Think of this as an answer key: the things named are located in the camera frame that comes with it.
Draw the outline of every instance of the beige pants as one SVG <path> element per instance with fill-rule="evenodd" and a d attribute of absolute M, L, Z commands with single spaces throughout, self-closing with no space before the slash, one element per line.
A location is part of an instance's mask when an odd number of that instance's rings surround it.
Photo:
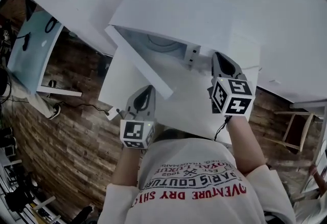
<path fill-rule="evenodd" d="M 29 90 L 25 88 L 14 76 L 10 76 L 11 82 L 11 96 L 20 99 L 27 99 L 28 102 L 41 112 L 46 118 L 50 118 L 55 110 L 54 108 L 43 100 L 37 93 L 30 94 Z M 6 91 L 3 96 L 8 96 L 10 92 L 10 86 L 7 85 Z"/>

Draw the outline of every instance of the light blue tabletop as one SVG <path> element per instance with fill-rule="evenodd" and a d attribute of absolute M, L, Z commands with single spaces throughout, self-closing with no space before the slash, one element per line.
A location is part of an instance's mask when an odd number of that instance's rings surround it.
<path fill-rule="evenodd" d="M 8 69 L 32 94 L 36 93 L 42 81 L 52 49 L 63 28 L 61 23 L 56 23 L 52 31 L 46 33 L 45 27 L 51 18 L 46 11 L 38 11 L 29 21 L 25 20 L 17 37 L 30 32 L 27 50 L 22 50 L 25 38 L 18 38 L 9 58 Z"/>

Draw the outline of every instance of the white cube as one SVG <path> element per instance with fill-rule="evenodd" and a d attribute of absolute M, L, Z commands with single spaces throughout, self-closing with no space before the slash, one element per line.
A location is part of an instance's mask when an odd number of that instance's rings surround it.
<path fill-rule="evenodd" d="M 212 100 L 222 115 L 244 116 L 255 99 L 250 81 L 217 78 Z"/>
<path fill-rule="evenodd" d="M 121 120 L 120 139 L 127 148 L 147 149 L 153 135 L 153 121 Z"/>

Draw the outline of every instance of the white wall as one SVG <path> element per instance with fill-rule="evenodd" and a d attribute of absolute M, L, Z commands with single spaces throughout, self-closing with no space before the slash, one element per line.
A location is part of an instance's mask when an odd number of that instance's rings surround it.
<path fill-rule="evenodd" d="M 121 0 L 36 1 L 91 46 L 114 51 L 102 31 Z M 229 1 L 233 31 L 262 45 L 260 86 L 291 101 L 327 98 L 326 0 Z"/>

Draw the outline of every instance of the shoe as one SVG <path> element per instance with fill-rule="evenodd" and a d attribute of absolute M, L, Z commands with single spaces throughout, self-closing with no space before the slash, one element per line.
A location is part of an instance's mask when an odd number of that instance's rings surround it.
<path fill-rule="evenodd" d="M 13 137 L 13 139 L 14 139 L 14 141 L 15 141 L 15 149 L 17 149 L 17 141 L 16 141 L 16 138 L 15 137 Z"/>
<path fill-rule="evenodd" d="M 51 117 L 49 117 L 50 120 L 54 119 L 54 118 L 55 118 L 56 116 L 58 116 L 58 115 L 60 114 L 60 112 L 61 112 L 61 107 L 60 107 L 60 105 L 56 104 L 56 105 L 53 106 L 53 108 L 55 109 L 55 113 L 54 113 Z"/>
<path fill-rule="evenodd" d="M 49 87 L 56 87 L 57 82 L 55 80 L 50 80 L 48 86 Z"/>

